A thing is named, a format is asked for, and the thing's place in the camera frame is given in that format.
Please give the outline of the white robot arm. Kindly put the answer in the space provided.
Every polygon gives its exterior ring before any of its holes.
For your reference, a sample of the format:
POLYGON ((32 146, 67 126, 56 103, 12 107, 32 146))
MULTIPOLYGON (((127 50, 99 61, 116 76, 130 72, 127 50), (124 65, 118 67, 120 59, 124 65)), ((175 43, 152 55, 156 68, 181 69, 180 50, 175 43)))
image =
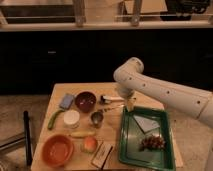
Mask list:
POLYGON ((135 91, 140 92, 213 129, 213 92, 145 76, 143 70, 143 62, 132 57, 114 71, 121 97, 128 99, 135 91))

